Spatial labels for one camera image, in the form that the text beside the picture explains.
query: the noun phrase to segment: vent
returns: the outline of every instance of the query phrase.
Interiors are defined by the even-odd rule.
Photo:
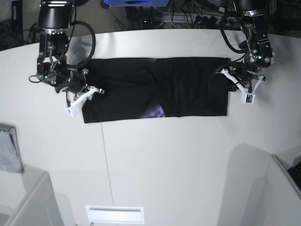
[[[144,224],[143,207],[86,206],[86,209],[91,222]]]

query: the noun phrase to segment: black cloth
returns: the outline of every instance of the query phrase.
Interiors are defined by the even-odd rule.
[[[227,115],[225,76],[208,78],[227,58],[93,59],[87,83],[105,90],[82,108],[85,123],[139,119],[160,104],[166,117]]]

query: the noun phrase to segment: folded garment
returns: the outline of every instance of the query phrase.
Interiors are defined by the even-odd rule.
[[[229,81],[216,75],[227,58],[93,59],[87,82],[105,90],[82,108],[85,123],[148,117],[227,115]]]
[[[23,173],[16,128],[0,123],[0,170]]]

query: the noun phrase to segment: white table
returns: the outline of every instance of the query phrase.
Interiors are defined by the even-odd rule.
[[[227,35],[235,46],[244,40],[241,32]],[[270,39],[277,62],[266,70],[254,105],[241,103],[237,92],[230,93],[227,117],[95,124],[67,115],[64,94],[28,81],[36,73],[38,44],[2,51],[0,121],[16,125],[24,163],[50,173],[79,226],[88,225],[86,204],[143,206],[147,226],[238,226],[270,153],[300,154],[301,40]],[[74,63],[88,50],[82,52],[81,38],[72,43]],[[214,30],[98,34],[94,58],[116,57],[240,55]],[[293,157],[284,160],[289,165]]]

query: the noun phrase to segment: gray towel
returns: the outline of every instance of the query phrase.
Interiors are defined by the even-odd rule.
[[[23,173],[16,128],[0,122],[0,170]]]

